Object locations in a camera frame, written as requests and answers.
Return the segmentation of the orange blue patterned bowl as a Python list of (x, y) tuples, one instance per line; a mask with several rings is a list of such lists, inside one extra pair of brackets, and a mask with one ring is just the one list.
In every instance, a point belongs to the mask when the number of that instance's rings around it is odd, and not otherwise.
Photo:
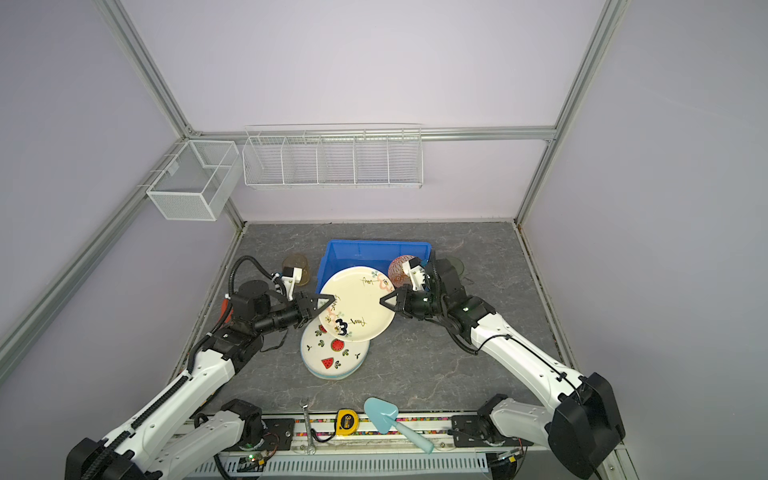
[(406, 268), (410, 269), (412, 265), (416, 265), (416, 261), (421, 259), (413, 255), (401, 255), (390, 263), (387, 276), (395, 288), (413, 286), (415, 276), (407, 272)]

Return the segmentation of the floral cream plate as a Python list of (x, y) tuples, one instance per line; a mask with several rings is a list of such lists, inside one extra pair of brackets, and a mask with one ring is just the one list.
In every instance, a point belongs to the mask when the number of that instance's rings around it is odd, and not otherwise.
[(321, 326), (337, 339), (365, 342), (382, 334), (395, 313), (382, 306), (382, 297), (395, 290), (382, 272), (364, 266), (349, 267), (335, 273), (320, 293), (335, 301), (319, 317)]

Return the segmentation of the watermelon pattern plate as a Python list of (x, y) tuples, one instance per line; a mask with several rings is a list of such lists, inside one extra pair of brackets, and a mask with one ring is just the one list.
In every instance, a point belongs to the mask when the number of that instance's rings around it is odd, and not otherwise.
[(300, 344), (306, 368), (325, 380), (341, 380), (355, 373), (363, 365), (369, 350), (369, 341), (338, 339), (328, 333), (317, 319), (304, 328)]

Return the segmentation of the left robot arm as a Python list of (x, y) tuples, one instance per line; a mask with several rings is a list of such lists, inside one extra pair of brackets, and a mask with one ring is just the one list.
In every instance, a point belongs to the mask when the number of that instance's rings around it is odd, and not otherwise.
[(227, 307), (192, 347), (179, 375), (136, 414), (100, 440), (85, 438), (67, 455), (67, 479), (182, 479), (232, 447), (257, 449), (269, 438), (260, 407), (226, 402), (213, 415), (203, 406), (258, 353), (273, 332), (299, 328), (335, 301), (330, 294), (295, 291), (299, 270), (235, 283), (245, 255), (232, 265)]

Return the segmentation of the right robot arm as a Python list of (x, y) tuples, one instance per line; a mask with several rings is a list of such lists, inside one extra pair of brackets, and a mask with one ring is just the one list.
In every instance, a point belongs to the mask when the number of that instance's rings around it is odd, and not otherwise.
[(383, 296), (385, 308), (442, 326), (465, 352), (485, 353), (539, 400), (528, 405), (504, 395), (478, 411), (491, 443), (518, 437), (549, 448), (572, 475), (588, 479), (624, 440), (614, 390), (598, 373), (585, 375), (555, 360), (516, 331), (486, 300), (470, 295), (451, 262), (401, 262), (407, 282)]

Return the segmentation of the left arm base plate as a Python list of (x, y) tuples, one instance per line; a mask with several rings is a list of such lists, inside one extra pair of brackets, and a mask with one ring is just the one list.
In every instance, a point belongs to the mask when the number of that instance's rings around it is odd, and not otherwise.
[(292, 418), (266, 418), (251, 420), (245, 424), (237, 447), (242, 451), (289, 450), (294, 436), (295, 420)]

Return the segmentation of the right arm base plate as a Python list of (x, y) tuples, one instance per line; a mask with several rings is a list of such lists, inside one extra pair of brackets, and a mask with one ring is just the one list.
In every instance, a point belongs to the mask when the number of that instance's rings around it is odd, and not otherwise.
[(454, 415), (450, 419), (448, 434), (459, 448), (528, 447), (532, 442), (518, 437), (507, 437), (492, 424), (488, 416), (478, 414)]

